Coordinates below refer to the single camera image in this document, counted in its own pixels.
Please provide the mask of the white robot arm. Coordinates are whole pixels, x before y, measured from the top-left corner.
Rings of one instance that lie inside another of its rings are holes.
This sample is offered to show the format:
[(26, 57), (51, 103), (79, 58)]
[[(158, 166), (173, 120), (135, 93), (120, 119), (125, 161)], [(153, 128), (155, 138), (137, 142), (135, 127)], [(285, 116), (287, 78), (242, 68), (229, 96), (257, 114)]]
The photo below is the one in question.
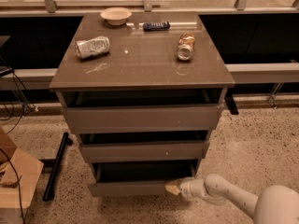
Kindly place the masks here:
[(257, 196), (220, 175), (185, 177), (165, 183), (165, 190), (184, 198), (200, 198), (215, 205), (230, 201), (253, 224), (299, 224), (299, 193), (281, 185), (269, 186)]

